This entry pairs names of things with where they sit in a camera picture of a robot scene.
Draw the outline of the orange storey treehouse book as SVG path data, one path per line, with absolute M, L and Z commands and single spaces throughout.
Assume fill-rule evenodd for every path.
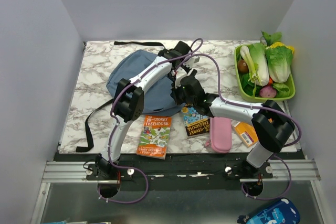
M 139 156 L 165 159 L 170 139 L 171 116 L 146 115 L 136 149 Z

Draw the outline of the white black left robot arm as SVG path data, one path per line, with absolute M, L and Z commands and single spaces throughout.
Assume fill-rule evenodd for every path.
M 192 54 L 190 46 L 179 41 L 173 49 L 163 49 L 158 55 L 138 50 L 129 55 L 112 73 L 109 82 L 117 73 L 125 74 L 123 66 L 130 66 L 131 70 L 126 77 L 118 79 L 110 116 L 114 119 L 105 149 L 96 157 L 95 164 L 98 173 L 104 179 L 112 179 L 121 167 L 115 164 L 120 158 L 121 146 L 131 124 L 143 113 L 146 93 L 153 91 L 159 95 L 160 111 L 165 111 L 166 101 L 169 108 L 176 107 L 176 102 L 170 96 L 169 86 L 175 77 L 171 74 L 187 56 Z

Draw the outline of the blue student backpack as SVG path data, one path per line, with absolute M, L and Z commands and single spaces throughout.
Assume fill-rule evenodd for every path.
M 112 71 L 106 84 L 107 90 L 111 96 L 113 98 L 116 97 L 117 85 L 122 78 L 130 79 L 136 76 L 148 67 L 155 58 L 156 54 L 145 50 L 137 50 L 124 58 Z M 143 114 L 173 116 L 178 113 L 182 106 L 175 104 L 175 101 L 170 94 L 171 80 L 168 77 L 163 77 L 146 93 Z M 94 147 L 93 136 L 88 123 L 89 119 L 90 117 L 87 117 L 85 120 L 87 146 L 76 147 L 77 153 L 86 153 Z

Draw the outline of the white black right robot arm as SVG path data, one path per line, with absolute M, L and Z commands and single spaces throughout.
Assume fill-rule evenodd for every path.
M 295 125 L 274 101 L 246 103 L 224 100 L 218 94 L 206 93 L 195 78 L 197 71 L 185 73 L 173 70 L 171 97 L 176 104 L 186 103 L 201 115 L 211 118 L 228 118 L 254 127 L 259 142 L 238 166 L 240 177 L 255 177 L 260 167 L 274 154 L 279 153 L 295 130 Z

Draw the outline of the black storey treehouse book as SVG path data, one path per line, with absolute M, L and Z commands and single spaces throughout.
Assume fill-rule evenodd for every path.
M 192 106 L 184 106 L 181 109 L 183 123 L 188 137 L 198 136 L 209 132 L 210 119 L 199 114 Z

